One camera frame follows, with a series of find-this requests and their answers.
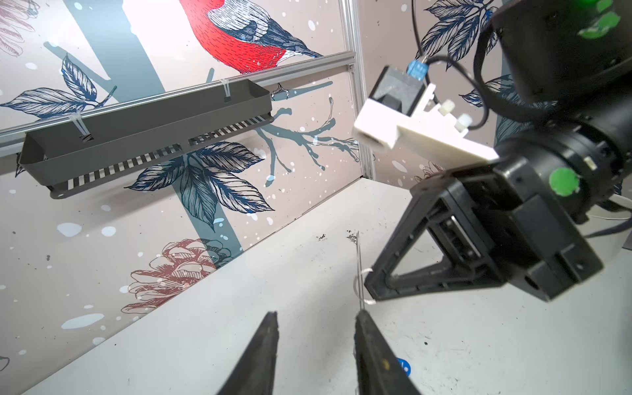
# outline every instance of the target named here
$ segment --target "black motor housing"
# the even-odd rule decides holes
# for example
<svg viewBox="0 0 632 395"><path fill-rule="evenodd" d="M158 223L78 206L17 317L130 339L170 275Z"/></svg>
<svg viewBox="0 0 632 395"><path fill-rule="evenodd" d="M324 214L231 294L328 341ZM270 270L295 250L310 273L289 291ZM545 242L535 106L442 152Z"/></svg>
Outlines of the black motor housing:
<svg viewBox="0 0 632 395"><path fill-rule="evenodd" d="M577 98L632 71L632 1L513 0L491 24L527 102Z"/></svg>

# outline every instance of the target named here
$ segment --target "white table surface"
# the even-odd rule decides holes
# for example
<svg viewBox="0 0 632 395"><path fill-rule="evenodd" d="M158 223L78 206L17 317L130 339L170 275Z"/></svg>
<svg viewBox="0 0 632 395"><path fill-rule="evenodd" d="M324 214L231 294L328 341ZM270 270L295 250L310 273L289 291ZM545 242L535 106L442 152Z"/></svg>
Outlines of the white table surface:
<svg viewBox="0 0 632 395"><path fill-rule="evenodd" d="M213 395L270 310L281 334L274 394L354 394L356 251L346 237L360 231L371 266L409 200L357 181L26 394ZM631 284L624 250L552 303L507 285L368 310L424 395L629 394Z"/></svg>

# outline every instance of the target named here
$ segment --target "red bird illustration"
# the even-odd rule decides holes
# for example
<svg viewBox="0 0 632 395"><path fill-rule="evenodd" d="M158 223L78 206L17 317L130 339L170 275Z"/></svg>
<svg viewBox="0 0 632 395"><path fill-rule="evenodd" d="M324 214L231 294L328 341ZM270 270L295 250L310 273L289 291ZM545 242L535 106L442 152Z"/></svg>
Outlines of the red bird illustration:
<svg viewBox="0 0 632 395"><path fill-rule="evenodd" d="M291 56L321 56L249 0L180 0L180 4L202 47L242 74L276 67Z"/></svg>

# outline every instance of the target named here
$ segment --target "white string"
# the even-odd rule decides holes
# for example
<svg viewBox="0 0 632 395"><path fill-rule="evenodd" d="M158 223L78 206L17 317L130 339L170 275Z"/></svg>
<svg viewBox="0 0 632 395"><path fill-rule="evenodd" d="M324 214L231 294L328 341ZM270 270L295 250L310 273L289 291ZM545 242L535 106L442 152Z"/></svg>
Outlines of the white string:
<svg viewBox="0 0 632 395"><path fill-rule="evenodd" d="M81 111L73 112L69 114L68 117L75 124L77 129L79 129L79 132L81 132L82 135L87 136L90 134L90 132L88 131L88 128L85 126L85 123L83 123L83 119L81 117Z"/></svg>
<svg viewBox="0 0 632 395"><path fill-rule="evenodd" d="M230 85L228 83L228 80L226 78L222 78L220 80L220 82L224 86L224 94L226 94L226 97L230 97L231 96L231 87L230 87Z"/></svg>

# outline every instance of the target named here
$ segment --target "gray metal basket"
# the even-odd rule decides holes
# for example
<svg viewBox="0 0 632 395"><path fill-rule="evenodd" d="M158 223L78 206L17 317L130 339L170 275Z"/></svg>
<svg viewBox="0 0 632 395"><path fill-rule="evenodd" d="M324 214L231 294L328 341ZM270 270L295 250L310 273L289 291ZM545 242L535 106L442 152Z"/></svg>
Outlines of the gray metal basket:
<svg viewBox="0 0 632 395"><path fill-rule="evenodd" d="M76 195L122 175L159 164L272 122L270 92L250 80L104 112L83 122L91 138L69 120L30 131L20 164L55 199Z"/></svg>

